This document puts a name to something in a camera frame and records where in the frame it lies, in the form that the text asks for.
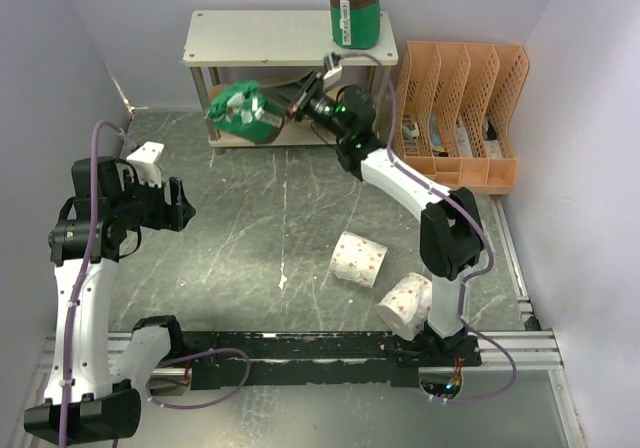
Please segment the green brown roll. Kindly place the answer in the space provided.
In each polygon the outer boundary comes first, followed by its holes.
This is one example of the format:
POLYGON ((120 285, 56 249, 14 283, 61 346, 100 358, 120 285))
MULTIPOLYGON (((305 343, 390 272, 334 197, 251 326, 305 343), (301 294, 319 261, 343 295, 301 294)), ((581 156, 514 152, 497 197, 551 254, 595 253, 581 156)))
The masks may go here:
POLYGON ((380 36, 380 0, 329 0, 331 34, 341 48, 368 50, 380 36))

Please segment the white floral roll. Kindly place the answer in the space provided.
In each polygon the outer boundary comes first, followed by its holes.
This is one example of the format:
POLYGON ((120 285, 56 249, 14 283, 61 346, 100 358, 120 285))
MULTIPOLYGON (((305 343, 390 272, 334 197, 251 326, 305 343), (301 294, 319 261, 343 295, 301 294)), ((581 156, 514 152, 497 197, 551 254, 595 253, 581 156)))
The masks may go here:
POLYGON ((329 263, 329 273, 339 279, 372 288, 388 248, 375 241, 344 231, 329 263))
POLYGON ((431 305, 431 281, 411 272, 387 292, 376 312, 395 335, 413 341, 423 330, 431 305))

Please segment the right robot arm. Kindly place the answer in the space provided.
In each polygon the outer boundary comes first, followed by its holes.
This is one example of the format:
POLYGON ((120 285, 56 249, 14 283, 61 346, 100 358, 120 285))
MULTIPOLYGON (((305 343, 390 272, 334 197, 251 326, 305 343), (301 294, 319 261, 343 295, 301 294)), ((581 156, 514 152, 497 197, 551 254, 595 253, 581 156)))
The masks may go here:
POLYGON ((465 283, 485 248, 474 195, 466 188, 439 185, 396 157, 374 133, 371 94, 357 85, 331 98, 321 73, 311 72, 259 91, 283 119, 307 117, 328 130, 336 138, 342 168, 389 195, 418 220, 419 253, 433 287, 424 352, 431 363, 448 364, 468 336, 462 320, 465 283))

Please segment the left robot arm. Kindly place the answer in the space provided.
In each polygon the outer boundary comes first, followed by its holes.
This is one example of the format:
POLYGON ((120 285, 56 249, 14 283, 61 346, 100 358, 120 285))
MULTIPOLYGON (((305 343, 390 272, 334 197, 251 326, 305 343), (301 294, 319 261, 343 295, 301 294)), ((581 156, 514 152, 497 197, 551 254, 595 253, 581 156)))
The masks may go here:
POLYGON ((196 214, 181 180, 163 178, 159 159, 157 150, 101 156, 96 188, 88 159, 71 168, 74 194, 48 237, 58 294, 54 358, 42 403, 24 412, 24 429, 36 438, 71 446, 133 436, 153 370, 185 358, 179 321, 161 315, 140 319, 124 352, 108 359, 121 244, 144 228, 179 232, 196 214))

